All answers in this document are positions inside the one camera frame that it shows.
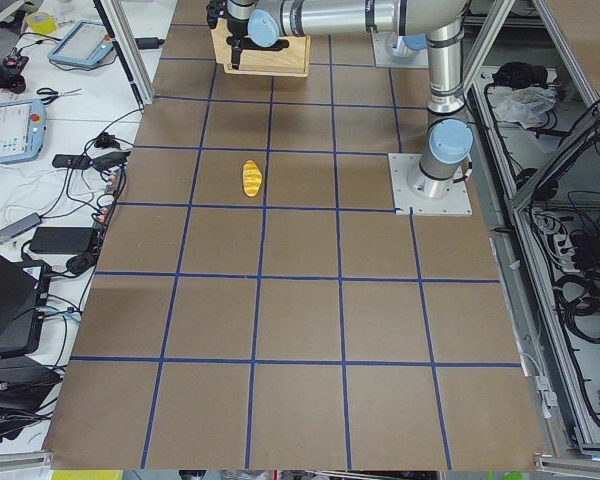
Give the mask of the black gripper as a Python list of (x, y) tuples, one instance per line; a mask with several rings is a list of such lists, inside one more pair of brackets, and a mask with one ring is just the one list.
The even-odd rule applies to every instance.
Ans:
[[(209, 26), (217, 26), (220, 19), (226, 20), (228, 7), (226, 0), (210, 0), (206, 5), (206, 19)], [(238, 70), (242, 54), (242, 39), (231, 38), (231, 67)]]

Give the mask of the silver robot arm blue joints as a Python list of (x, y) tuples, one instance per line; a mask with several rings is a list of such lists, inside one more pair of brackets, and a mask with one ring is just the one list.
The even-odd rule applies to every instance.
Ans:
[(230, 33), (231, 64), (239, 67), (245, 50), (275, 51), (288, 39), (366, 32), (382, 46), (379, 66), (426, 64), (430, 115), (428, 144), (406, 176), (410, 190), (426, 199), (444, 198), (459, 182), (457, 172), (473, 143), (458, 119), (465, 106), (462, 74), (463, 1), (292, 0), (212, 1), (207, 21), (224, 19)]

